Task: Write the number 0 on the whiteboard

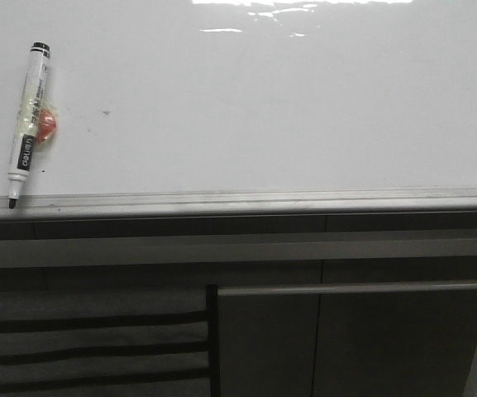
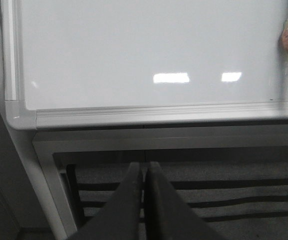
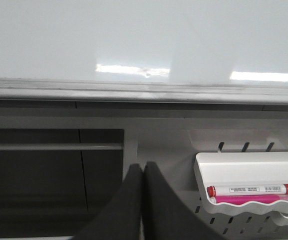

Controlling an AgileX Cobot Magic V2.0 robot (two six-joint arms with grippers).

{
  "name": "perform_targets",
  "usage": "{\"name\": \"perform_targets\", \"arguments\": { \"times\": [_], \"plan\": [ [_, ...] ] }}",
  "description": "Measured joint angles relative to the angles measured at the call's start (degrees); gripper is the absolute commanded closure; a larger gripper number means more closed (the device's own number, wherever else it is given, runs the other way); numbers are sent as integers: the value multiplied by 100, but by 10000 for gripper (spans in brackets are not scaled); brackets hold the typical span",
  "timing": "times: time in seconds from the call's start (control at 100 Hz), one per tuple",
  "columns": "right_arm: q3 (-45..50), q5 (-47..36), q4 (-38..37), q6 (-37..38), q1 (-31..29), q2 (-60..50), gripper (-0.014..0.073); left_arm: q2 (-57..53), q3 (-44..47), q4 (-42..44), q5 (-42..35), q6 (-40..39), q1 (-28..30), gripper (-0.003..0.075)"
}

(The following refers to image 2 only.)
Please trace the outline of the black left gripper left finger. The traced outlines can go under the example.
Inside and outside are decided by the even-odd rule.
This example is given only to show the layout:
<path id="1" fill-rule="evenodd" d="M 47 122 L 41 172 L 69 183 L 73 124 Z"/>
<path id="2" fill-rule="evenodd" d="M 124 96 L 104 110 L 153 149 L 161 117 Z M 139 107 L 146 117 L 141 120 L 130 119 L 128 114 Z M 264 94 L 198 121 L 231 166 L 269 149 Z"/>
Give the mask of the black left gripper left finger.
<path id="1" fill-rule="evenodd" d="M 132 162 L 127 175 L 109 201 L 71 240 L 137 240 L 142 201 L 140 163 Z"/>

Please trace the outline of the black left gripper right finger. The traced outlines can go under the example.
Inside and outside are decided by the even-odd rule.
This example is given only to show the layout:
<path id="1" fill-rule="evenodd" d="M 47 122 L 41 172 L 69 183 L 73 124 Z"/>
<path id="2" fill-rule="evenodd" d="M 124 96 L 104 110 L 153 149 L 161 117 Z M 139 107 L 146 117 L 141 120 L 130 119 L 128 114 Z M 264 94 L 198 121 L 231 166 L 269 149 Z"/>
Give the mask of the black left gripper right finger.
<path id="1" fill-rule="evenodd" d="M 181 199 L 158 162 L 151 162 L 146 172 L 144 218 L 148 240 L 224 239 Z"/>

